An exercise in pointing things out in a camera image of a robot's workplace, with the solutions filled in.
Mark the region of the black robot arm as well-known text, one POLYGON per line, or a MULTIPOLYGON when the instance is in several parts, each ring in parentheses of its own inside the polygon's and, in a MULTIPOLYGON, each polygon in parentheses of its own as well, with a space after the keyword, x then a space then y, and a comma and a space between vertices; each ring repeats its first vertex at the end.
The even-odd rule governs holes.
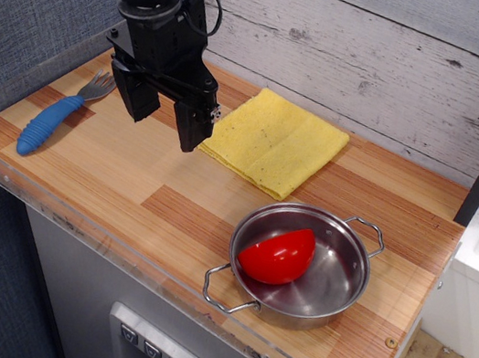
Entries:
POLYGON ((174 101, 183 152, 212 135, 218 83, 203 61, 208 39, 205 0, 119 0, 126 28, 111 32, 112 73, 126 110, 140 121, 174 101))

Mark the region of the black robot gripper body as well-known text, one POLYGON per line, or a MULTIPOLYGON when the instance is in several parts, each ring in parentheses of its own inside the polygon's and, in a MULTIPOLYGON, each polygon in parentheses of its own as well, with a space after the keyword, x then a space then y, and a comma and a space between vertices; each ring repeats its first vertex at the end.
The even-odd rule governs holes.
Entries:
POLYGON ((144 72, 158 94, 175 102, 217 103, 218 83, 202 58, 222 22, 220 0, 119 0, 118 10, 126 29, 109 38, 113 61, 144 72))

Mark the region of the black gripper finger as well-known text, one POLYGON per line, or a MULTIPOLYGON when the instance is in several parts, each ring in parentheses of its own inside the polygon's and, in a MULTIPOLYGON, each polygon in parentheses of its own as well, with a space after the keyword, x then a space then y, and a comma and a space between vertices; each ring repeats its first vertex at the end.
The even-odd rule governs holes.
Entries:
POLYGON ((157 89, 146 74, 127 68, 121 62, 112 62, 112 73, 122 101, 133 121, 141 121, 160 107, 157 89))
POLYGON ((221 116, 220 105, 208 107, 200 100, 183 99, 175 103, 175 116, 180 148, 183 153, 195 150, 212 137, 215 122, 221 116))

